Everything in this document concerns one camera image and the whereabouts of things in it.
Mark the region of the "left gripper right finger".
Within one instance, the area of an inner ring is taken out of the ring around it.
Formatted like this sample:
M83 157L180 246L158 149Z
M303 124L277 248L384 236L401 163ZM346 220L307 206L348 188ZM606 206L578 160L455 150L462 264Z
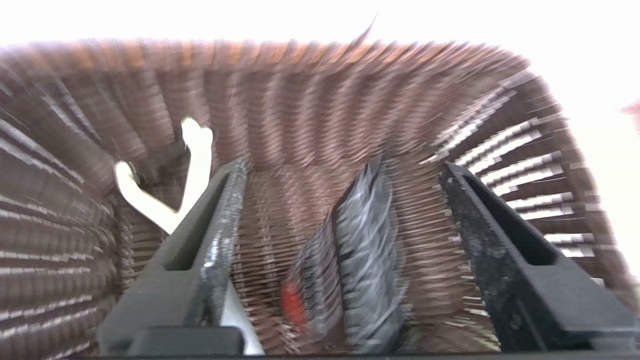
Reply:
M639 319L466 168L441 186L507 353L639 350Z

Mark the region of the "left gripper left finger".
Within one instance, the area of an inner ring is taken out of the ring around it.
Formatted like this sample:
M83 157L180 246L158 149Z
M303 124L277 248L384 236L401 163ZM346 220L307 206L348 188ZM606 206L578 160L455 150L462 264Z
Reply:
M193 208L98 327L103 357L242 357L223 325L248 177L245 159L214 174Z

